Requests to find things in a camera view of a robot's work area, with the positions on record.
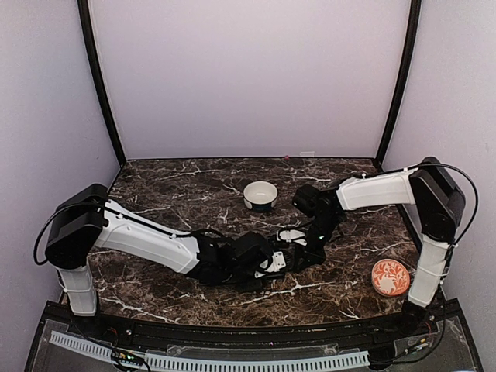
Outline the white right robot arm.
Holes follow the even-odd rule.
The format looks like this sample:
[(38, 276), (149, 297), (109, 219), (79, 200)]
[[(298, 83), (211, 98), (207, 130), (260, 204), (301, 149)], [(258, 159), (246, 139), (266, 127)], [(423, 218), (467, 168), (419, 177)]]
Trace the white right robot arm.
[(309, 227), (294, 248), (293, 269), (300, 272), (326, 260), (325, 246), (345, 220), (346, 213), (382, 205), (413, 205), (422, 242), (414, 281), (408, 292), (409, 307), (395, 320), (396, 330), (412, 336), (425, 324), (425, 313), (466, 229), (461, 229), (466, 197), (450, 172), (466, 173), (436, 157), (377, 174), (352, 174), (332, 181), (326, 189), (310, 184), (299, 187), (292, 205), (309, 217)]

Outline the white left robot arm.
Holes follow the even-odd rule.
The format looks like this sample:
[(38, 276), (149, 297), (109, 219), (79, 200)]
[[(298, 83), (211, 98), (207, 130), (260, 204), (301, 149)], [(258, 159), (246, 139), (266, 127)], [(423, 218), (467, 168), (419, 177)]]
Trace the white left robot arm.
[(284, 255), (262, 235), (238, 239), (214, 229), (182, 232), (152, 222), (109, 199), (107, 188), (92, 184), (59, 205), (40, 231), (47, 235), (38, 266), (56, 267), (71, 311), (93, 338), (109, 332), (98, 312), (88, 254), (94, 247), (117, 250), (161, 264), (204, 285), (258, 285), (286, 267)]

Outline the black zippered tool case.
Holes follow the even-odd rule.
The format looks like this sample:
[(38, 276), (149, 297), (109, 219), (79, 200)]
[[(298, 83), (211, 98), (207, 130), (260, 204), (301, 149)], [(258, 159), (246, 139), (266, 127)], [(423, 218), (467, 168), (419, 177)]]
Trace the black zippered tool case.
[(234, 288), (241, 293), (261, 291), (268, 281), (284, 278), (295, 267), (296, 248), (305, 246), (304, 239), (269, 239), (267, 245), (250, 248), (237, 259), (232, 275)]

